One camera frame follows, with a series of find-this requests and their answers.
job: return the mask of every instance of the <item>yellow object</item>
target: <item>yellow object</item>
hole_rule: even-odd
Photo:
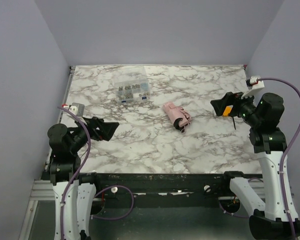
[[[225,107],[225,110],[224,110],[222,116],[223,116],[223,117],[228,117],[228,115],[229,115],[229,113],[231,112],[231,110],[232,110],[232,106],[227,106],[227,107]]]

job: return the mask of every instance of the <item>gray wall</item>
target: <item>gray wall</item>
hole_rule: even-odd
[[[277,77],[300,89],[300,0],[285,0],[248,64],[249,75]],[[300,121],[300,100],[292,88],[265,82],[267,92],[283,97],[280,128],[290,141]],[[300,134],[288,154],[288,174],[300,216]]]
[[[247,64],[283,0],[35,0],[65,59]]]
[[[0,240],[16,240],[68,64],[33,0],[0,0]]]

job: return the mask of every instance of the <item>transparent storage box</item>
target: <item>transparent storage box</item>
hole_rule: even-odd
[[[113,73],[116,101],[141,102],[150,99],[150,85],[143,66],[123,68]]]

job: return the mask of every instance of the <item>white marble surface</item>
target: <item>white marble surface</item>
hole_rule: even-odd
[[[77,66],[67,103],[85,105],[84,115],[119,122],[109,141],[93,141],[81,172],[99,173],[260,173],[248,135],[249,126],[216,117],[210,101],[226,92],[247,89],[242,66],[144,66],[152,86],[151,100],[116,102],[113,74],[132,66]],[[162,110],[172,101],[193,117],[185,134]],[[63,115],[62,123],[75,126]]]

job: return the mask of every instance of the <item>gray floor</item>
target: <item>gray floor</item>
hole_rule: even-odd
[[[104,216],[124,214],[107,209]],[[55,203],[40,202],[30,240],[53,240]],[[92,240],[252,240],[249,220],[225,215],[219,208],[135,208],[125,219],[90,221]]]

